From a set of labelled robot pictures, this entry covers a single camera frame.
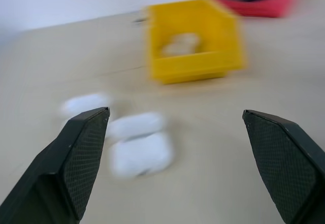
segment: yellow plastic bin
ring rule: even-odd
[[[223,77],[244,68],[237,17],[215,0],[190,0],[148,7],[150,75],[162,83]],[[196,33],[195,54],[163,57],[171,37]]]

